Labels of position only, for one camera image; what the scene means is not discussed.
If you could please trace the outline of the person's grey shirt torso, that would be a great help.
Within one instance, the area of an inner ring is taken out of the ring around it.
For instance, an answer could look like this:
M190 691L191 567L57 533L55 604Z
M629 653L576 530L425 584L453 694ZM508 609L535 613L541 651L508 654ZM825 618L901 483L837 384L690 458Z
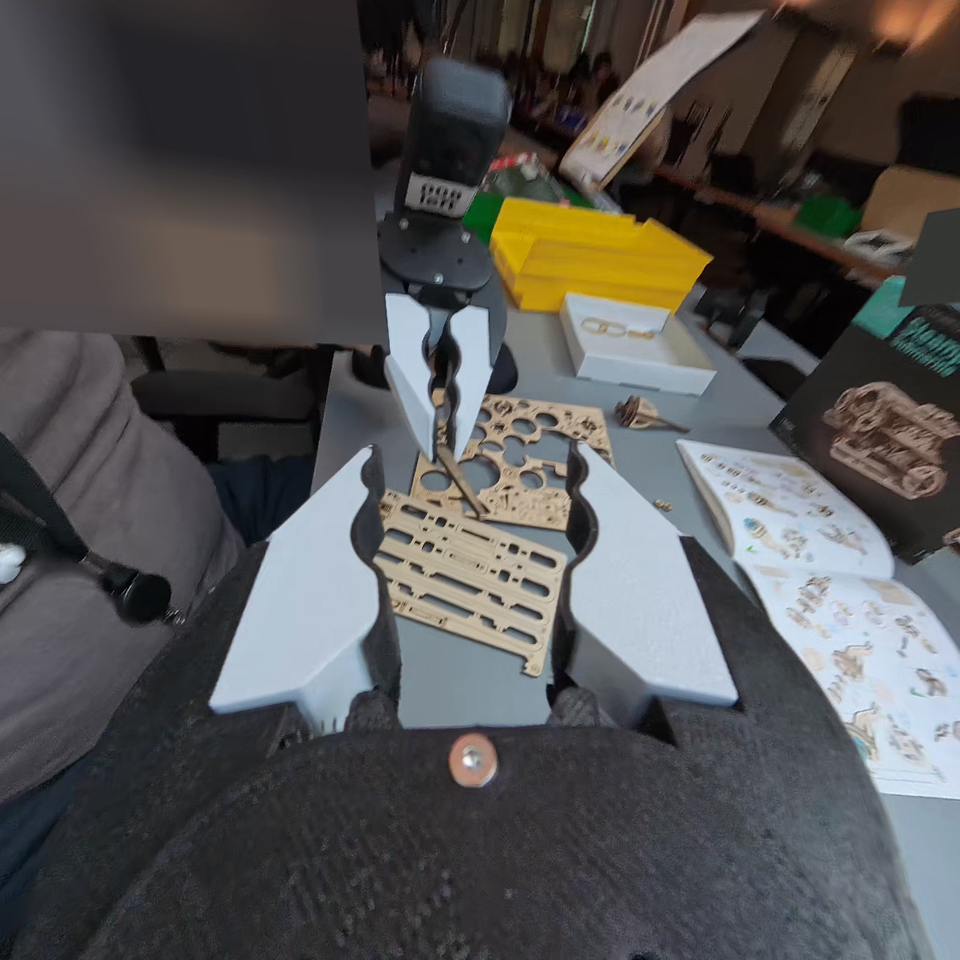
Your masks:
M141 411L111 335L3 328L1 427L83 541L165 577L184 613L243 551L208 469ZM3 586L2 803L86 754L171 634L124 623L71 563L30 562Z

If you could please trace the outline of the black model kit box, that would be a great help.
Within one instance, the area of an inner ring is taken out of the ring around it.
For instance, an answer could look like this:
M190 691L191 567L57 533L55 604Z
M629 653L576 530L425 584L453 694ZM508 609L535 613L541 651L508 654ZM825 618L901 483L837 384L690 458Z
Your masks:
M958 309L853 322L770 424L916 564L958 547Z

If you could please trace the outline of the thin wooden stick part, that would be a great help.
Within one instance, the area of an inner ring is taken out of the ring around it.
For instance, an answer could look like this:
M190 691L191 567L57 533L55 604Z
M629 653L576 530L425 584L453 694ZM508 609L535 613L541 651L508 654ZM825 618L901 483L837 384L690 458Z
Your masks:
M473 489L450 448L444 443L440 443L436 446L436 454L438 462L462 495L462 499L465 500L469 508L473 511L476 519L479 521L486 519L486 516L489 514L489 508Z

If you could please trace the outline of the black office chair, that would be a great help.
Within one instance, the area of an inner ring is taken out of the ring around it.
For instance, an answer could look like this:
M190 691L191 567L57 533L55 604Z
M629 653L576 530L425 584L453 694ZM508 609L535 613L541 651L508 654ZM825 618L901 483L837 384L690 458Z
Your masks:
M169 369L156 337L132 338L146 371L131 390L152 420L169 424L176 438L200 462L221 461L222 425L301 425L309 430L317 453L334 357L346 348L322 343L311 346L230 346L237 355L266 360L263 373L238 370Z

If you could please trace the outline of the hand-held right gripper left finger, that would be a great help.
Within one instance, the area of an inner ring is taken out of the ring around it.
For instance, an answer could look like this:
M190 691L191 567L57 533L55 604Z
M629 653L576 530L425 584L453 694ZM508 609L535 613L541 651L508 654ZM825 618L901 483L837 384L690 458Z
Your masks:
M294 706L313 735L342 732L354 699L400 699L402 651L376 563L382 456L354 456L269 537L208 706L213 714Z

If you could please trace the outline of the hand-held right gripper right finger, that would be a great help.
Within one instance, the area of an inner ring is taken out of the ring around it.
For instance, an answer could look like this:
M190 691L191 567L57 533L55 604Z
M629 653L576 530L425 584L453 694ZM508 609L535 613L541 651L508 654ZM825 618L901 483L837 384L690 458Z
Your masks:
M594 695L636 729L655 701L715 709L739 699L677 528L583 440L566 463L573 550L551 638L555 684Z

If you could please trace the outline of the green printed box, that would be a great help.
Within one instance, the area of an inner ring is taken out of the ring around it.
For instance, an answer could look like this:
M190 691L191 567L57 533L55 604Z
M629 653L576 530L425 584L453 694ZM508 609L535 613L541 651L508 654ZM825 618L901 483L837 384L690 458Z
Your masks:
M596 204L556 178L540 157L522 151L496 157L480 190L499 198L520 198L565 208L597 210Z

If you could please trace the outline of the white cardboard tray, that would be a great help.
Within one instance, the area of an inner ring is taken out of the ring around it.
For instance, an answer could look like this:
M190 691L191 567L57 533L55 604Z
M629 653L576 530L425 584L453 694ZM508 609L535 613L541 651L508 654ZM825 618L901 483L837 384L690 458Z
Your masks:
M657 334L652 341L594 336L581 328L588 317ZM709 356L666 308L569 293L558 319L578 378L692 397L714 381Z

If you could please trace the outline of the background wooden desk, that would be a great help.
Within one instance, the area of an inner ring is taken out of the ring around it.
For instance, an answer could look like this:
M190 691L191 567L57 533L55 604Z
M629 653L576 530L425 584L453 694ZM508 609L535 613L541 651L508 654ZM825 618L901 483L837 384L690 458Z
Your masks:
M900 275L895 267L877 259L859 255L851 248L844 246L840 240L798 224L793 209L777 207L771 203L714 187L702 179L690 178L664 165L657 166L654 169L654 175L690 194L695 202L733 210L750 218L758 231L772 234L808 251L813 256L834 264L844 271L848 279L872 286Z

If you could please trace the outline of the assembled wooden axle part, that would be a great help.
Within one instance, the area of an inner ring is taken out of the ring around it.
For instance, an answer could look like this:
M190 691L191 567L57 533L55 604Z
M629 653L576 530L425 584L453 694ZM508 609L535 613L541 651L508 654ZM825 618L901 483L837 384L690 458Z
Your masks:
M681 435L690 433L690 427L664 418L649 399L631 395L614 407L614 418L619 426L628 429L665 429Z

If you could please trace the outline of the illustrated instruction booklet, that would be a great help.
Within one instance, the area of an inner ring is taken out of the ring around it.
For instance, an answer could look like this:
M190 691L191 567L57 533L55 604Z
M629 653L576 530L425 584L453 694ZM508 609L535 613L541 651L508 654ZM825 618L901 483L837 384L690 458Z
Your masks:
M684 438L676 447L730 558L877 789L957 800L958 646L895 580L877 526L796 458Z

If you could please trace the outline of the wooden part sheet slotted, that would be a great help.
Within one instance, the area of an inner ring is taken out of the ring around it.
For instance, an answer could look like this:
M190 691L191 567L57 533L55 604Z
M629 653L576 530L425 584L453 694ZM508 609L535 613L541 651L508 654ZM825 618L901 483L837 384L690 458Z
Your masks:
M566 556L390 489L379 511L375 562L393 612L518 657L524 675L541 677Z

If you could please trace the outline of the wooden part sheet round holes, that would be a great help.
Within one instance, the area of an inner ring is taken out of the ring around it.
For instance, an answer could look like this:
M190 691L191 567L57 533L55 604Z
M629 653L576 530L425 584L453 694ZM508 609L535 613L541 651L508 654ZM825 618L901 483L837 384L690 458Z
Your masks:
M485 520L547 531L567 527L570 444L614 463L605 415L591 406L486 396L461 460Z

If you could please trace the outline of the printed sheet on wooden board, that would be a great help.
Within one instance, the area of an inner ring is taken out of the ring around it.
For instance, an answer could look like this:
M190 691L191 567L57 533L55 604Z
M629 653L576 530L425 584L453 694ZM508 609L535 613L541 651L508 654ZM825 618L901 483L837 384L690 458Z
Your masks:
M694 17L606 99L561 158L559 174L585 193L605 188L650 137L673 98L765 15L756 9Z

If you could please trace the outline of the black flat case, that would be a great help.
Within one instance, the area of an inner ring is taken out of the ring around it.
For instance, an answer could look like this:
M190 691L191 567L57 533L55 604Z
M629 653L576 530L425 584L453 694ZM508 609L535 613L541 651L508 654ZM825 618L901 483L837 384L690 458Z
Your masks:
M808 379L800 368L774 358L745 357L741 365L754 378L784 402L788 402Z

